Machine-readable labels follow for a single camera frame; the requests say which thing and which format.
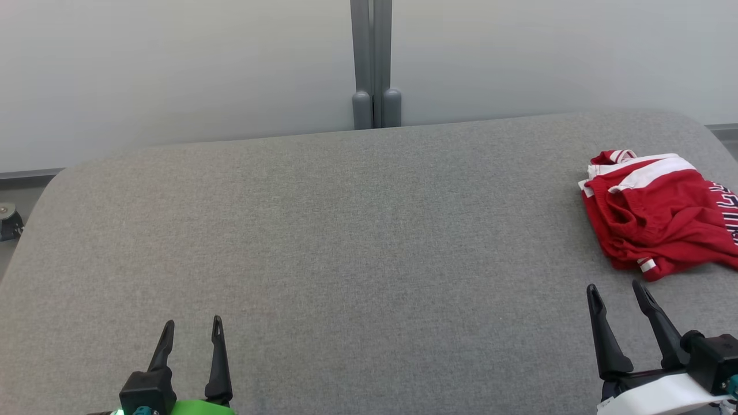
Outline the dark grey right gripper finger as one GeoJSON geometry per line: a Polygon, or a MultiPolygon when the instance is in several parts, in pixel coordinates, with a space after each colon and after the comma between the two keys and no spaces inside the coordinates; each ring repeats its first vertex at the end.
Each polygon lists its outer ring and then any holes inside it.
{"type": "Polygon", "coordinates": [[[587,286],[587,302],[596,353],[599,378],[612,382],[634,370],[625,356],[607,320],[607,308],[595,284],[587,286]]]}
{"type": "Polygon", "coordinates": [[[690,355],[680,346],[681,334],[675,328],[666,312],[657,304],[644,283],[632,281],[632,289],[641,312],[648,318],[654,338],[661,352],[661,368],[665,370],[683,369],[690,362],[690,355]]]}

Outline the grey post pair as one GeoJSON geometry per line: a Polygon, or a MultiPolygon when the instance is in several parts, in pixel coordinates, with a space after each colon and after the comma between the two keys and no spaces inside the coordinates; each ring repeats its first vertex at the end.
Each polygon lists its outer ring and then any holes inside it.
{"type": "Polygon", "coordinates": [[[354,129],[401,126],[402,96],[391,86],[392,0],[349,0],[352,23],[354,129]]]}

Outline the red and white shirt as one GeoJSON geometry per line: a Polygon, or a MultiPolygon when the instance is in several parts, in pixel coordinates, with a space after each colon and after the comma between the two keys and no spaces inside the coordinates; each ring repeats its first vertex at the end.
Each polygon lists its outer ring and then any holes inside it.
{"type": "Polygon", "coordinates": [[[738,271],[738,194],[675,153],[608,150],[580,181],[599,247],[617,270],[646,281],[717,263],[738,271]]]}

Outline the red jersey with navy letters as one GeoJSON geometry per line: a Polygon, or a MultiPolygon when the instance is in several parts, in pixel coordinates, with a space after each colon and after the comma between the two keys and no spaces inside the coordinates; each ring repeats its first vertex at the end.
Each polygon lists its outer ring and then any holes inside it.
{"type": "Polygon", "coordinates": [[[587,175],[583,196],[616,238],[642,247],[688,240],[738,246],[738,195],[675,153],[604,152],[587,175]]]}

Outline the small black caster wheel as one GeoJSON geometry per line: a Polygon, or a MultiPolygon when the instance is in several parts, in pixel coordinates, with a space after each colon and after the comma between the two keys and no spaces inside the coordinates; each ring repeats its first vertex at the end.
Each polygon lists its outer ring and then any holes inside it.
{"type": "Polygon", "coordinates": [[[24,222],[16,205],[0,202],[0,242],[17,240],[24,230],[24,222]]]}

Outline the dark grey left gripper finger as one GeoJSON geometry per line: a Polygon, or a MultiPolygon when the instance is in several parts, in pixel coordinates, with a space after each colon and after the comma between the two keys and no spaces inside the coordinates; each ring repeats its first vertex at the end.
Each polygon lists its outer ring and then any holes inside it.
{"type": "Polygon", "coordinates": [[[213,356],[210,378],[205,386],[205,400],[217,405],[229,405],[233,399],[233,389],[223,321],[218,315],[213,318],[211,342],[213,344],[213,356]]]}
{"type": "Polygon", "coordinates": [[[168,366],[168,358],[173,350],[175,327],[176,323],[173,320],[168,320],[164,324],[147,372],[171,371],[171,368],[168,366]]]}

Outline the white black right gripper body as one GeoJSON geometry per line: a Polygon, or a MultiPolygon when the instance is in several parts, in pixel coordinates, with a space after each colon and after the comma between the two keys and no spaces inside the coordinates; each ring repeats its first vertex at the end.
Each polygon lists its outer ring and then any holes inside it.
{"type": "Polygon", "coordinates": [[[686,415],[730,400],[730,376],[702,376],[662,369],[625,373],[601,371],[597,415],[686,415]]]}

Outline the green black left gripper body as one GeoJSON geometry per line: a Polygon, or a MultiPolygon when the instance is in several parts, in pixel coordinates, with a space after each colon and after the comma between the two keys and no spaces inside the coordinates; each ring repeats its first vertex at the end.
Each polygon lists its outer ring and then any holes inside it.
{"type": "Polygon", "coordinates": [[[229,407],[200,399],[178,400],[170,415],[236,415],[229,407]]]}

